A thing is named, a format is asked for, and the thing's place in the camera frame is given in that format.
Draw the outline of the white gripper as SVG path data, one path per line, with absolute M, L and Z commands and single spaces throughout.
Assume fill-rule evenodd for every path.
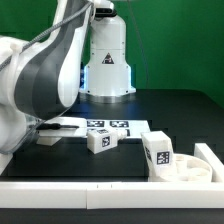
M 37 128 L 41 137 L 85 137 L 87 120 L 77 117 L 56 117 Z

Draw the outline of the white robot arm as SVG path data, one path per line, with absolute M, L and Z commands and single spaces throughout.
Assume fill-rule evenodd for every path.
M 32 41 L 0 36 L 0 153 L 72 107 L 78 95 L 117 102 L 136 92 L 126 25 L 110 0 L 57 0 L 52 27 Z

